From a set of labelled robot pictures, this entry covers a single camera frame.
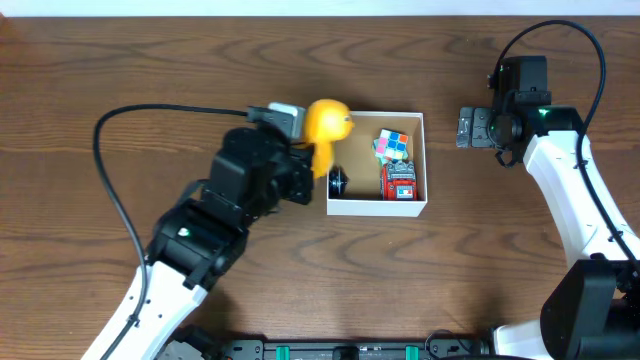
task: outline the yellow toy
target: yellow toy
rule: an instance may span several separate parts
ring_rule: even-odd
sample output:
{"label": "yellow toy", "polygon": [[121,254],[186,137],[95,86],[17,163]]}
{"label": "yellow toy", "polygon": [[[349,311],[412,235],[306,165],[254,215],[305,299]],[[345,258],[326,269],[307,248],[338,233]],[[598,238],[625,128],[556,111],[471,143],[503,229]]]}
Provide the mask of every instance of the yellow toy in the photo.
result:
{"label": "yellow toy", "polygon": [[333,165],[333,142],[346,138],[354,124],[349,108],[336,100],[322,99],[307,110],[304,137],[313,144],[313,178],[323,177]]}

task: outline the green tape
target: green tape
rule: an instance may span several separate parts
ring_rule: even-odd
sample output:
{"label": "green tape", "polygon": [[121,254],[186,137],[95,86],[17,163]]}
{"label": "green tape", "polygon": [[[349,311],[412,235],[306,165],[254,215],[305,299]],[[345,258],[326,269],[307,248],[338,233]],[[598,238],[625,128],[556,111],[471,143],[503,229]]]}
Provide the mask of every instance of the green tape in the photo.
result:
{"label": "green tape", "polygon": [[276,348],[276,360],[289,360],[288,346],[278,346]]}
{"label": "green tape", "polygon": [[407,346],[406,349],[406,360],[419,360],[420,358],[420,349],[417,346]]}

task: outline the toy fire truck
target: toy fire truck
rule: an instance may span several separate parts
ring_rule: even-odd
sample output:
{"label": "toy fire truck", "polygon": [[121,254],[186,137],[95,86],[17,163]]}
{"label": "toy fire truck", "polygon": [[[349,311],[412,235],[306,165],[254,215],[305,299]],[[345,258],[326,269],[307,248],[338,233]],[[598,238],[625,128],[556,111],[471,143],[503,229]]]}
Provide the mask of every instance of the toy fire truck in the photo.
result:
{"label": "toy fire truck", "polygon": [[389,162],[380,176],[382,200],[416,200],[416,171],[413,161]]}

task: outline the toy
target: toy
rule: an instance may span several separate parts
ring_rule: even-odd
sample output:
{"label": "toy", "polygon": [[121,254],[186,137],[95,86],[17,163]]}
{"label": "toy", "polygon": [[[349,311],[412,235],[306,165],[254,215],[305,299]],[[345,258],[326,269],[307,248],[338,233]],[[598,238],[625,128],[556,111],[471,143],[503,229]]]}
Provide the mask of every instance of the toy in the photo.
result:
{"label": "toy", "polygon": [[305,118],[305,142],[314,145],[311,170],[317,179],[333,164],[333,142],[346,138],[354,124],[349,108],[336,100],[322,99],[311,104]]}
{"label": "toy", "polygon": [[416,200],[416,172],[413,161],[389,162],[380,176],[382,200]]}
{"label": "toy", "polygon": [[382,129],[380,138],[373,141],[373,152],[382,165],[389,161],[406,160],[409,158],[408,142],[409,136]]}
{"label": "toy", "polygon": [[349,178],[344,174],[340,166],[334,166],[329,172],[329,197],[332,199],[341,198],[349,183]]}

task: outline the wooden table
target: wooden table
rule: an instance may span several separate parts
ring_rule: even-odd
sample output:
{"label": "wooden table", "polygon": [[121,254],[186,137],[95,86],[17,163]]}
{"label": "wooden table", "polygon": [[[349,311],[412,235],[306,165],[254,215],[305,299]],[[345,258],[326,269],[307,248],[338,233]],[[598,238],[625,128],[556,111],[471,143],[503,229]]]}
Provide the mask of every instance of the wooden table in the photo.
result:
{"label": "wooden table", "polygon": [[[168,102],[245,109],[342,100],[425,114],[429,203],[418,219],[328,217],[307,207],[252,227],[244,256],[188,322],[270,339],[412,338],[535,318],[565,271],[547,205],[522,166],[455,147],[458,111],[487,106],[500,50],[541,18],[7,19],[0,29],[0,358],[79,358],[136,266],[98,179],[95,121]],[[640,228],[640,19],[578,19],[608,82],[590,138]],[[554,102],[585,114],[597,59],[551,27],[511,54],[544,54]],[[106,166],[140,234],[208,174],[238,118],[147,111],[106,127]]]}

